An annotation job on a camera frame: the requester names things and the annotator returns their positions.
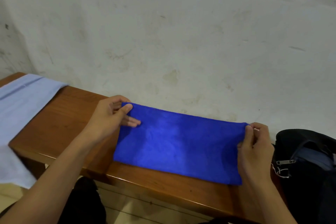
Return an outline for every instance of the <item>tiled floor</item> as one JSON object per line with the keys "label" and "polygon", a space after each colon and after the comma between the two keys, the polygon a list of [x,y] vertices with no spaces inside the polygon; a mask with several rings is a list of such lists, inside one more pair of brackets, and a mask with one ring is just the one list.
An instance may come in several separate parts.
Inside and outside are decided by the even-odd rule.
{"label": "tiled floor", "polygon": [[[108,224],[196,224],[211,217],[97,182]],[[19,186],[0,184],[0,212],[22,197]]]}

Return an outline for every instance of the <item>forearm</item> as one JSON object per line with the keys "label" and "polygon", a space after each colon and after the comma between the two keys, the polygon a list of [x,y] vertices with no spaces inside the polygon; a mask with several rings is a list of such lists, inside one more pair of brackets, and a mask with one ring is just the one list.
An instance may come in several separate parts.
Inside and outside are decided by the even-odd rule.
{"label": "forearm", "polygon": [[267,224],[297,224],[272,182],[255,189]]}
{"label": "forearm", "polygon": [[57,223],[92,148],[89,135],[80,134],[1,219],[0,224]]}

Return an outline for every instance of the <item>backpack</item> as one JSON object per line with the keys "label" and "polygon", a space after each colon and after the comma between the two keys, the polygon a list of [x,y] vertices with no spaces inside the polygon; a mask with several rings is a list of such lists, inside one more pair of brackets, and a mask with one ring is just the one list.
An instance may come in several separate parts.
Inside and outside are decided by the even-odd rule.
{"label": "backpack", "polygon": [[272,167],[298,224],[336,223],[336,140],[305,130],[276,135]]}

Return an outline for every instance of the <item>folded fabric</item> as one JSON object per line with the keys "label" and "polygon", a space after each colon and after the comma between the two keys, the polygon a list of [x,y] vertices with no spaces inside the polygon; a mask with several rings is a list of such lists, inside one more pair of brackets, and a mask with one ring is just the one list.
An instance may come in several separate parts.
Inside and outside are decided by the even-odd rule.
{"label": "folded fabric", "polygon": [[120,128],[114,161],[211,182],[242,183],[237,144],[247,123],[132,105],[129,115],[141,120],[141,125]]}
{"label": "folded fabric", "polygon": [[36,181],[8,143],[65,85],[27,74],[0,88],[0,183],[30,188]]}

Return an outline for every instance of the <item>wood grain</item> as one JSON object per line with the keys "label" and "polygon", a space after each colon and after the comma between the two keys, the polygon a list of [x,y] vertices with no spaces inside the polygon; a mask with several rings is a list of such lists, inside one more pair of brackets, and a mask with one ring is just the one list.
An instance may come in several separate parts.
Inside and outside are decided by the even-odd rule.
{"label": "wood grain", "polygon": [[[0,80],[3,86],[21,76]],[[10,142],[20,156],[51,164],[81,132],[99,100],[105,96],[66,86]],[[81,174],[98,181],[232,223],[264,223],[260,208],[244,186],[228,186],[113,162],[119,131],[97,145]]]}

